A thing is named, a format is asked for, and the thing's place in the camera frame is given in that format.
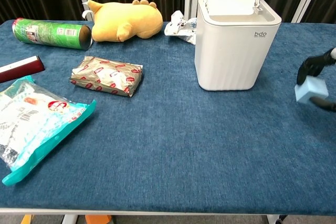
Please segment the snack package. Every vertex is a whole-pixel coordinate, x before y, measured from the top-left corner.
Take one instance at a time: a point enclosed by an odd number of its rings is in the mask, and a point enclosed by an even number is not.
[[[197,19],[191,18],[185,20],[181,11],[177,10],[172,14],[171,20],[172,21],[166,25],[164,34],[167,36],[178,36],[178,38],[195,45]]]
[[[91,90],[131,97],[141,75],[142,65],[85,56],[72,70],[70,82]]]
[[[95,109],[73,103],[34,84],[31,76],[0,93],[0,158],[11,169],[2,182],[13,185]]]

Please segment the teal plastic package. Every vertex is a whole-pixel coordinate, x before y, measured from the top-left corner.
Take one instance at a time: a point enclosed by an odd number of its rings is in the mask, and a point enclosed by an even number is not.
[[[23,178],[96,107],[74,103],[34,84],[31,76],[0,93],[0,158],[12,171],[6,186]]]

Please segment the white wrapper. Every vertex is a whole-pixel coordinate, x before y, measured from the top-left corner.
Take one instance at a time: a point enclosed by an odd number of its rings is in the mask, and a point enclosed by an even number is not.
[[[172,14],[172,21],[166,25],[164,34],[177,36],[191,44],[196,44],[197,19],[191,18],[186,21],[181,11],[177,10]]]

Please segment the pringles can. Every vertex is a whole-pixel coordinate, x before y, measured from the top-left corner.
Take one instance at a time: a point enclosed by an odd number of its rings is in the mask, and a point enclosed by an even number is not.
[[[92,44],[88,26],[51,23],[18,18],[12,25],[15,38],[29,44],[41,44],[87,50]]]

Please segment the crumpled plastic wrapper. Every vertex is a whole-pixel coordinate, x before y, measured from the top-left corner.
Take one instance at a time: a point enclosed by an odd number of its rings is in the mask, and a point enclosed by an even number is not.
[[[141,76],[142,65],[85,56],[72,70],[70,82],[91,90],[131,97]]]
[[[191,44],[196,44],[197,19],[185,20],[181,11],[177,10],[172,14],[172,21],[166,25],[164,34],[177,36]]]

